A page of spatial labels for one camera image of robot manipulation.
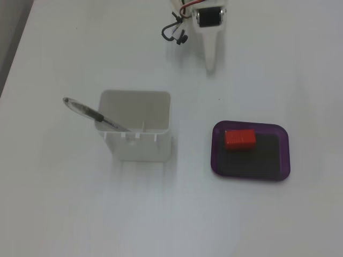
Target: red cube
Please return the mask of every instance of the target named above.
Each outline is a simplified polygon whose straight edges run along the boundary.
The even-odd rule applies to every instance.
[[[255,145],[255,130],[225,131],[225,148],[230,151],[251,150]]]

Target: red wire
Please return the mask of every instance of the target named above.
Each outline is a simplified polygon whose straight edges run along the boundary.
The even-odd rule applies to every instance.
[[[195,0],[195,1],[189,2],[189,3],[185,4],[185,5],[182,5],[182,7],[180,8],[180,15],[181,15],[181,17],[184,18],[184,19],[191,18],[192,15],[186,16],[186,15],[184,15],[184,13],[182,13],[182,10],[187,8],[188,6],[191,6],[191,5],[194,5],[194,4],[198,4],[198,3],[201,3],[203,1],[205,1],[205,0]]]

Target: purple plate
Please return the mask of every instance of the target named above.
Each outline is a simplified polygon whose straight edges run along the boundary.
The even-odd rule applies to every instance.
[[[232,153],[224,148],[224,134],[229,130],[253,129],[257,146],[250,152]],[[290,174],[289,140],[278,125],[222,121],[212,133],[212,170],[224,177],[284,180]]]

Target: white container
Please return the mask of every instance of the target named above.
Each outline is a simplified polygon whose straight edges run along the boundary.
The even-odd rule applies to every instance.
[[[169,159],[172,152],[169,93],[107,90],[101,94],[99,113],[131,131],[116,132],[95,122],[95,128],[119,160]]]

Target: gray wall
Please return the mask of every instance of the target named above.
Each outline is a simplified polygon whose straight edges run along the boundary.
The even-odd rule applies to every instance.
[[[0,0],[0,94],[33,0]]]

